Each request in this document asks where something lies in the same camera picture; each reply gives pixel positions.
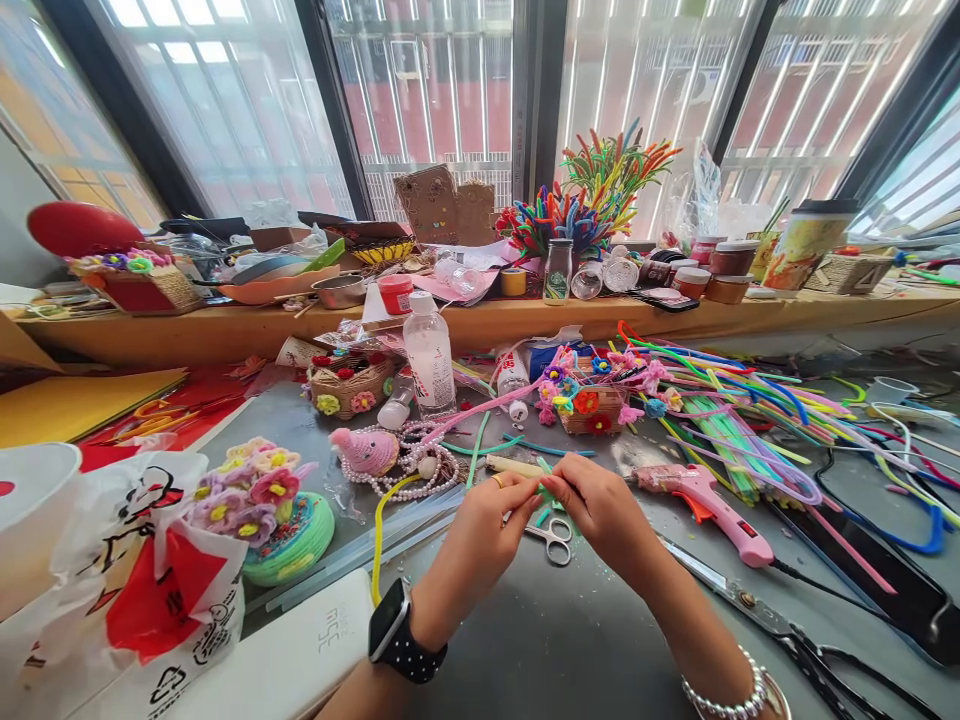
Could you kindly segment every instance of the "pink glue gun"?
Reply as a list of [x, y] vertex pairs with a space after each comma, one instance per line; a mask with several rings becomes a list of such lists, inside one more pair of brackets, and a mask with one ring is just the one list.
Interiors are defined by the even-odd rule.
[[698, 525], [713, 520], [736, 546], [745, 565], [759, 568], [773, 562], [770, 544], [714, 492], [717, 480], [703, 465], [655, 465], [636, 468], [631, 476], [644, 490], [682, 497]]

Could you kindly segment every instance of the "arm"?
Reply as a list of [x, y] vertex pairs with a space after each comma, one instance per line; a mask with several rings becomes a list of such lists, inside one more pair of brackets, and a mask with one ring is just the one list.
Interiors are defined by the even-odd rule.
[[[437, 652], [447, 644], [513, 561], [523, 529], [542, 501], [534, 494], [539, 484], [504, 472], [467, 493], [433, 565], [412, 591], [410, 632], [426, 649]], [[400, 717], [414, 687], [389, 665], [363, 660], [316, 720]]]
[[[697, 581], [660, 544], [623, 479], [579, 455], [566, 455], [541, 478], [597, 554], [647, 603], [680, 672], [718, 705], [753, 692], [750, 664]], [[764, 706], [761, 720], [776, 715]]]

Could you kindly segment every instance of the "window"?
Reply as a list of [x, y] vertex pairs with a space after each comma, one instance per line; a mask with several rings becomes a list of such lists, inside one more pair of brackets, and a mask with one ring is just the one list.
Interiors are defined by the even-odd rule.
[[960, 89], [863, 209], [850, 231], [869, 236], [923, 230], [960, 209]]
[[88, 4], [216, 215], [285, 197], [354, 217], [293, 0]]
[[[637, 199], [632, 234], [658, 234], [693, 167], [697, 138], [710, 144], [749, 45], [745, 28], [759, 0], [570, 0], [557, 165], [577, 135], [616, 137], [640, 118], [644, 144], [668, 139], [676, 156], [662, 187]], [[566, 178], [559, 169], [558, 180]]]
[[27, 0], [0, 0], [0, 122], [60, 197], [149, 230], [165, 217]]
[[511, 204], [513, 4], [325, 1], [376, 218], [406, 222], [393, 179], [441, 162]]
[[831, 197], [946, 5], [783, 5], [723, 159], [723, 198]]

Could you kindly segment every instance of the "scissors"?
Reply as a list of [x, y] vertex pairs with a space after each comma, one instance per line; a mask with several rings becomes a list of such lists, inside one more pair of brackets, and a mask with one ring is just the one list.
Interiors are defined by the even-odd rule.
[[666, 538], [661, 537], [660, 542], [694, 577], [753, 620], [773, 638], [804, 677], [810, 681], [835, 717], [840, 720], [856, 720], [856, 717], [847, 709], [845, 700], [841, 697], [843, 694], [870, 720], [893, 720], [892, 716], [872, 705], [863, 695], [843, 682], [831, 669], [828, 660], [846, 663], [859, 670], [896, 694], [923, 717], [930, 720], [943, 720], [923, 700], [904, 690], [893, 680], [888, 679], [884, 673], [867, 665], [856, 655], [830, 645], [817, 645], [807, 637], [799, 625], [787, 620], [763, 600], [744, 590], [738, 583], [727, 580], [712, 567]]
[[133, 412], [133, 424], [123, 428], [113, 437], [113, 442], [123, 442], [132, 437], [153, 435], [182, 426], [201, 415], [216, 412], [224, 405], [238, 400], [242, 395], [224, 395], [213, 400], [204, 400], [193, 405], [171, 405], [163, 398], [150, 400]]
[[[557, 532], [557, 528], [560, 528], [563, 535]], [[547, 560], [551, 563], [558, 567], [565, 567], [570, 564], [570, 558], [573, 557], [573, 553], [570, 552], [570, 539], [573, 537], [573, 530], [566, 520], [550, 518], [546, 530], [535, 525], [527, 525], [524, 530], [547, 544]]]

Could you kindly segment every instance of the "silver bracelet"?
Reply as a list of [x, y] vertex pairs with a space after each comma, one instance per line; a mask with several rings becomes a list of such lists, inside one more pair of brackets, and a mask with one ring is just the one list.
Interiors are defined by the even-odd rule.
[[759, 667], [750, 657], [750, 653], [742, 647], [740, 647], [740, 652], [750, 663], [750, 670], [753, 672], [753, 694], [740, 705], [717, 705], [715, 702], [697, 694], [697, 691], [690, 687], [690, 683], [684, 678], [683, 692], [694, 707], [708, 715], [721, 718], [721, 720], [748, 720], [748, 718], [755, 718], [760, 714], [763, 703], [767, 699], [767, 685], [763, 679], [766, 668]]

